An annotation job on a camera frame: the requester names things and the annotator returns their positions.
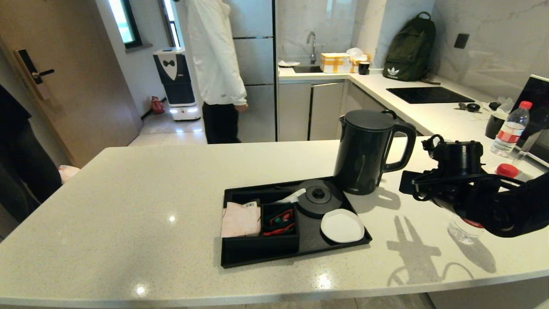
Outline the brown wooden door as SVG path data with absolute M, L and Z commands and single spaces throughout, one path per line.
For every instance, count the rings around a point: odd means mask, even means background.
M 142 120 L 95 0 L 0 0 L 0 49 L 73 166 L 125 147 Z M 51 99 L 40 100 L 14 51 L 26 49 Z

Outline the white sachet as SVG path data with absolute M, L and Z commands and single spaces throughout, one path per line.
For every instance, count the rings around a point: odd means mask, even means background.
M 301 195 L 304 195 L 307 192 L 305 188 L 300 188 L 296 192 L 290 194 L 289 196 L 282 198 L 281 200 L 278 200 L 274 202 L 275 204 L 285 204 L 285 203 L 294 203 L 299 201 L 299 197 Z

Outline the dark framed window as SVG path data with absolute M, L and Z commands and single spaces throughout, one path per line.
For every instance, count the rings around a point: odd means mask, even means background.
M 161 11 L 163 12 L 163 22 L 167 39 L 171 47 L 180 48 L 180 36 L 178 33 L 177 11 L 173 0 L 159 0 Z
M 108 3 L 125 49 L 141 47 L 142 39 L 130 0 L 108 0 Z

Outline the delivery robot with bowtie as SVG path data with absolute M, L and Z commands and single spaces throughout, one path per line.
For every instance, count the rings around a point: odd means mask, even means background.
M 201 118 L 195 100 L 184 48 L 164 48 L 153 53 L 163 85 L 169 113 L 174 121 L 197 121 Z

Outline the white round saucer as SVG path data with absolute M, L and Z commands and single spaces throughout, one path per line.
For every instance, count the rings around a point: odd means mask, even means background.
M 359 216 L 346 209 L 326 213 L 321 220 L 321 231 L 338 244 L 360 241 L 365 236 L 365 227 Z

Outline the clear water bottle red label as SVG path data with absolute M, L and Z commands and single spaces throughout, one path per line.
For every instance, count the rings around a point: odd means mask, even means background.
M 508 178 L 516 178 L 519 174 L 519 170 L 511 164 L 500 164 L 496 168 L 495 173 Z M 451 237 L 466 245 L 472 245 L 477 242 L 479 236 L 482 235 L 484 231 L 485 229 L 479 223 L 467 221 L 457 215 L 453 217 L 448 226 L 448 232 Z
M 490 147 L 492 153 L 507 157 L 513 151 L 519 138 L 527 128 L 532 107 L 532 102 L 522 100 L 518 108 L 510 113 Z

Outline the black serving tray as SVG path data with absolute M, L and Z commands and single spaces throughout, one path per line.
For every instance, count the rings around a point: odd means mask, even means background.
M 335 184 L 335 178 L 333 176 L 330 177 L 322 177 L 320 179 L 328 180 Z M 266 184 L 266 185 L 258 185 L 258 186 L 249 186 L 249 187 L 242 187 L 242 188 L 228 188 L 225 190 L 245 190 L 245 191 L 254 191 L 254 190 L 290 190 L 292 193 L 296 192 L 296 187 L 304 182 L 306 180 L 300 180 L 300 181 L 293 181 L 293 182 L 282 182 L 282 183 L 276 183 L 276 184 Z M 351 212 L 355 212 L 355 209 L 345 196 L 345 194 L 341 191 L 343 194 L 343 205 L 340 209 L 346 209 Z M 227 202 L 225 202 L 225 196 L 223 200 L 224 205 L 227 205 Z M 332 250 L 340 250 L 343 248 L 351 248 L 354 246 L 359 245 L 366 245 L 369 244 L 372 241 L 372 237 L 367 229 L 365 229 L 365 236 L 360 241 L 348 243 L 348 244 L 338 244 L 331 240 L 329 240 L 327 237 L 325 237 L 321 231 L 321 220 L 322 219 L 314 219 L 310 218 L 298 210 L 299 215 L 299 222 L 300 222 L 300 228 L 299 231 L 301 233 L 300 238 L 300 247 L 297 253 L 295 254 L 287 254 L 282 256 L 276 256 L 272 258 L 262 259 L 262 260 L 255 260 L 255 261 L 248 261 L 238 264 L 222 264 L 221 260 L 221 266 L 225 269 L 229 268 L 235 268 L 235 267 L 241 267 L 241 266 L 247 266 L 252 264 L 258 264 L 263 262 L 269 262 L 269 261 L 276 261 L 276 260 L 282 260 L 287 258 L 295 258 L 298 256 L 304 256 L 308 254 L 319 254 L 321 252 L 326 251 L 332 251 Z

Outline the cardboard box yellow tape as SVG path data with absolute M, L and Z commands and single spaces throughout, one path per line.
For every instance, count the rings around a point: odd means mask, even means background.
M 320 68 L 323 73 L 353 73 L 354 64 L 347 53 L 321 53 Z

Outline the black induction cooktop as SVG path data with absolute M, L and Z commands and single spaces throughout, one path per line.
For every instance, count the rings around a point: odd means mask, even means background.
M 409 104 L 473 103 L 475 100 L 443 87 L 387 88 Z

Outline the black monitor screen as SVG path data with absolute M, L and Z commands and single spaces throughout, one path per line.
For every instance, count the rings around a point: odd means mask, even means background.
M 517 145 L 521 147 L 531 135 L 541 132 L 537 144 L 549 147 L 549 78 L 535 74 L 529 76 L 511 111 L 518 109 L 524 100 L 533 105 L 529 111 L 529 123 Z

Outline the chrome kitchen faucet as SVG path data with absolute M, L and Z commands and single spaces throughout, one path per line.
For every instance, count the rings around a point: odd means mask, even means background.
M 316 34 L 314 31 L 310 31 L 310 33 L 308 33 L 306 43 L 311 46 L 310 64 L 315 65 L 317 62 L 317 55 L 316 55 Z

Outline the black electric kettle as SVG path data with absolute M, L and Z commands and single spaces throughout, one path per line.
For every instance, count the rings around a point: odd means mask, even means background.
M 335 185 L 353 195 L 369 195 L 379 186 L 382 175 L 402 170 L 413 153 L 416 127 L 393 120 L 382 112 L 355 110 L 339 118 L 341 138 L 335 164 Z M 398 162 L 386 160 L 396 133 L 407 138 Z

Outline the dark green backpack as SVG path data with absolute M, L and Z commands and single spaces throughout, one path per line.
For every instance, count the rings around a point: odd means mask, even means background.
M 400 82 L 437 84 L 427 81 L 436 35 L 429 12 L 420 12 L 408 20 L 390 43 L 382 76 Z

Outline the clear acrylic sign holder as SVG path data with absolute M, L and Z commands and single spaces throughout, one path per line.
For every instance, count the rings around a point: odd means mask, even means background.
M 511 165 L 518 166 L 527 157 L 549 167 L 549 127 L 546 129 L 526 129 L 519 139 L 518 153 Z

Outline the steel refrigerator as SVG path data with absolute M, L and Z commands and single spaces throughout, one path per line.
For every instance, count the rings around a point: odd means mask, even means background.
M 275 21 L 273 0 L 227 0 L 233 43 L 248 109 L 241 113 L 241 142 L 276 141 Z

